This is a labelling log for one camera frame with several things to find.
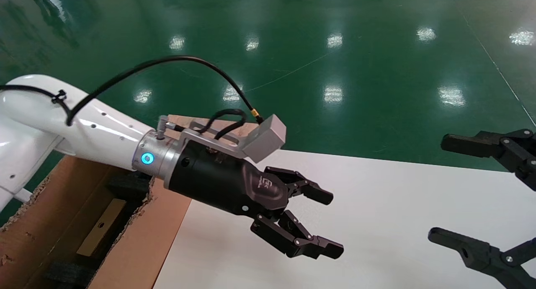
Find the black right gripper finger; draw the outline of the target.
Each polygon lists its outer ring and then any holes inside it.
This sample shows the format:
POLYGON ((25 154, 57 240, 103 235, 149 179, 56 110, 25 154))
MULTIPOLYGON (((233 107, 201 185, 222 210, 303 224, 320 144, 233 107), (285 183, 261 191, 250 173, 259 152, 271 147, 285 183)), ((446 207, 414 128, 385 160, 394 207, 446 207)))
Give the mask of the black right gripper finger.
POLYGON ((441 148, 471 157, 492 157, 532 191, 536 190, 536 135, 529 129, 509 133, 480 131, 474 137, 446 134, 441 148))
POLYGON ((506 289, 534 289, 536 280, 522 265, 536 257, 536 240, 531 239, 507 251, 469 236, 431 228, 428 240, 457 251, 465 266, 495 278, 506 289))

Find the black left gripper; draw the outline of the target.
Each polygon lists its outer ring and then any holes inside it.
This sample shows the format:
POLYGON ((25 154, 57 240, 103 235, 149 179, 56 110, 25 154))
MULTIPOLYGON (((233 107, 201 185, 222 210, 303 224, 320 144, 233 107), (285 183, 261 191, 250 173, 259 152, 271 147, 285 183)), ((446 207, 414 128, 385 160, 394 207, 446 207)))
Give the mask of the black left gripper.
POLYGON ((326 256, 336 260, 343 254, 343 245, 312 235, 291 211, 285 211, 289 198, 295 196, 323 205, 334 198, 298 171, 276 167, 261 171, 245 159, 189 141, 165 180, 165 188, 224 212, 255 219, 250 230, 289 258, 326 256), (270 220, 278 218, 277 223, 270 220))

